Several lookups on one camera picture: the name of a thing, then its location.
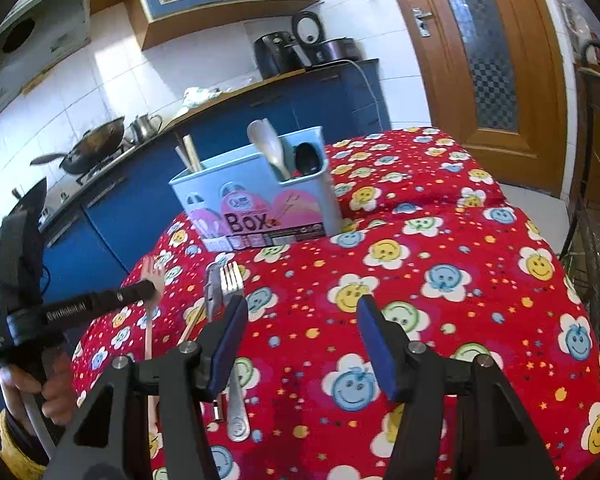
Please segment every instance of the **metal fork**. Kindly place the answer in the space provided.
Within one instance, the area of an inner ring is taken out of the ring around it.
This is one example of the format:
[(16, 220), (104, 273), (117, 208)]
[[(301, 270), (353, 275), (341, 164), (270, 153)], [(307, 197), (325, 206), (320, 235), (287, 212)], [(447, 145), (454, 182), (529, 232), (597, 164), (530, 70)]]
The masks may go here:
[[(221, 267), (220, 284), (224, 304), (228, 304), (234, 294), (242, 295), (244, 293), (244, 282), (237, 263), (231, 262)], [(229, 439), (234, 442), (242, 442), (247, 439), (251, 433), (251, 428), (249, 426), (247, 409), (242, 398), (238, 370), (235, 365), (229, 376), (227, 412), (226, 432)]]

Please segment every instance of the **red tablecloth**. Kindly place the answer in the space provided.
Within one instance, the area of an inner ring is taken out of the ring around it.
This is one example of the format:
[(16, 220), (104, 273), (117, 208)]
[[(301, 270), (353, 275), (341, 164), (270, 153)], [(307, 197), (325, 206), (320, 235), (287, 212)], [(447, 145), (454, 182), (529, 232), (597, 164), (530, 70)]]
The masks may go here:
[[(250, 309), (238, 362), (252, 431), (231, 442), (206, 407), (220, 477), (383, 475), (402, 410), (379, 391), (356, 327), (357, 298), (368, 292), (385, 317), (443, 356), (489, 352), (560, 477), (577, 475), (600, 452), (600, 354), (535, 226), (435, 128), (343, 140), (328, 155), (348, 231), (229, 256), (241, 265)], [(133, 215), (142, 221), (142, 212)], [(157, 356), (202, 304), (204, 270), (217, 255), (203, 251), (183, 214), (152, 254), (168, 269), (154, 318)], [(126, 282), (138, 277), (139, 266)], [(132, 306), (92, 324), (74, 355), (80, 399), (115, 355), (142, 358), (145, 322), (142, 307)], [(445, 403), (438, 478), (451, 473), (454, 402)], [(161, 448), (156, 428), (156, 480), (166, 478)]]

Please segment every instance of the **light blue plastic object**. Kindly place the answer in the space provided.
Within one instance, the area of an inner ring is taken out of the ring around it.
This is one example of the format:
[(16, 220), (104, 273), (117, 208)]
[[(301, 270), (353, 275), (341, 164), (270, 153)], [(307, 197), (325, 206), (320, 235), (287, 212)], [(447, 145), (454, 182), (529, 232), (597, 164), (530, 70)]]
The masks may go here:
[(278, 246), (340, 233), (342, 214), (322, 127), (286, 134), (280, 141), (291, 172), (294, 147), (302, 142), (312, 144), (322, 157), (320, 171), (280, 182), (278, 170), (250, 144), (203, 160), (202, 171), (185, 170), (170, 180), (209, 251)]

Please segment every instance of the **metal kettle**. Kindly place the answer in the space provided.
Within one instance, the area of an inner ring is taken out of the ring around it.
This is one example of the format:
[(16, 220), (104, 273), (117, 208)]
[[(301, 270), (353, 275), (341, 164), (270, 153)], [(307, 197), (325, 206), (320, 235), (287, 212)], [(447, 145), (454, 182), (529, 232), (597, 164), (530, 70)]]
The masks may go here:
[[(154, 119), (159, 119), (160, 124), (158, 126), (154, 126), (151, 121)], [(135, 120), (129, 124), (131, 128), (131, 132), (133, 133), (134, 140), (138, 144), (142, 144), (146, 140), (151, 139), (154, 135), (158, 133), (162, 126), (162, 117), (158, 114), (153, 114), (149, 117), (148, 114), (143, 116), (136, 116)]]

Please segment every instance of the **black ladle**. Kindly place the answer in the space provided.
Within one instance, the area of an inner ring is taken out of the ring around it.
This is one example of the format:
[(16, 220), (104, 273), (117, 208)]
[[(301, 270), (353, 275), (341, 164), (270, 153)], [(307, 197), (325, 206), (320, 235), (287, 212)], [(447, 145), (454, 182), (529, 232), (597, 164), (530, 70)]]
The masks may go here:
[(312, 175), (320, 171), (320, 155), (310, 142), (301, 142), (294, 148), (296, 170), (302, 176)]

